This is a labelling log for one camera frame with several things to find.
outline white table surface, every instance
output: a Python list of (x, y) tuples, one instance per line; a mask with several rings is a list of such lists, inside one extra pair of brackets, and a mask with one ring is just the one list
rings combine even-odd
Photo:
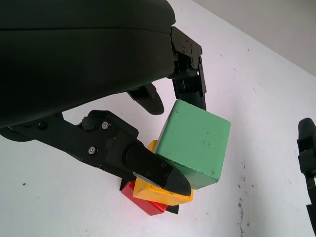
[[(176, 26), (202, 45), (207, 110), (232, 123), (220, 181), (196, 191), (179, 215), (148, 216), (119, 192), (118, 177), (40, 142), (0, 137), (0, 236), (314, 236), (296, 139), (299, 120), (316, 121), (316, 78), (196, 3), (169, 2)], [(124, 93), (65, 118), (78, 123), (93, 109), (110, 110), (138, 128), (147, 145), (175, 100), (170, 80), (155, 86), (161, 116)]]

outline black mechanical part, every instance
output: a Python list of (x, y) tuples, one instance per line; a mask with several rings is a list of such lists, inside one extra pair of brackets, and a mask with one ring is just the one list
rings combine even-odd
[(168, 164), (163, 157), (155, 155), (144, 146), (134, 145), (128, 150), (126, 165), (143, 180), (170, 192), (185, 196), (191, 195), (191, 185), (186, 177), (178, 169)]
[(128, 91), (174, 71), (170, 34), (144, 30), (0, 30), (0, 51), (5, 79), (0, 128)]
[(186, 178), (171, 165), (162, 167), (165, 160), (137, 140), (138, 130), (109, 111), (91, 111), (79, 125), (53, 115), (10, 129), (124, 180), (135, 180), (137, 173), (171, 192), (191, 194)]
[(307, 191), (311, 200), (307, 211), (316, 235), (316, 126), (310, 118), (305, 118), (298, 125), (299, 163), (301, 172), (305, 175)]
[(206, 110), (202, 48), (176, 27), (172, 27), (171, 40), (175, 69), (168, 78), (173, 79), (176, 98)]
[(171, 212), (173, 214), (179, 214), (179, 205), (176, 206), (168, 206), (166, 211)]
[(125, 91), (161, 114), (151, 82), (164, 77), (173, 79), (177, 98), (206, 109), (201, 47), (172, 27), (166, 0), (13, 0), (0, 3), (0, 13), (0, 134), (39, 140), (125, 180), (135, 173), (189, 193), (185, 177), (166, 174), (164, 158), (149, 154), (138, 131), (112, 113), (93, 111), (77, 126), (55, 115)]
[(152, 83), (130, 90), (128, 94), (151, 115), (163, 114), (163, 103)]

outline yellow block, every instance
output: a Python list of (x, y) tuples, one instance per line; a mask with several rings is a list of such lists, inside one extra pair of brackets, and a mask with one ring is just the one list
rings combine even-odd
[[(153, 140), (147, 147), (148, 150), (153, 151), (155, 149), (156, 143), (157, 140)], [(192, 201), (193, 190), (190, 196), (183, 196), (163, 190), (162, 188), (152, 185), (140, 178), (136, 178), (133, 197), (175, 206)]]

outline green wooden block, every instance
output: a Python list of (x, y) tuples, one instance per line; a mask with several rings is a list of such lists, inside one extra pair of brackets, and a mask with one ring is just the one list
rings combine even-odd
[(178, 168), (192, 189), (200, 189), (221, 176), (230, 127), (227, 120), (177, 100), (155, 153)]

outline screw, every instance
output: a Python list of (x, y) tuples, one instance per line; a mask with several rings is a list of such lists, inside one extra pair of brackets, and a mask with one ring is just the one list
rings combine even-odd
[(102, 123), (102, 128), (103, 128), (104, 130), (108, 130), (108, 129), (110, 128), (110, 124), (109, 124), (108, 122), (104, 121), (104, 122)]
[(88, 153), (89, 155), (93, 155), (95, 151), (96, 151), (95, 147), (90, 147)]

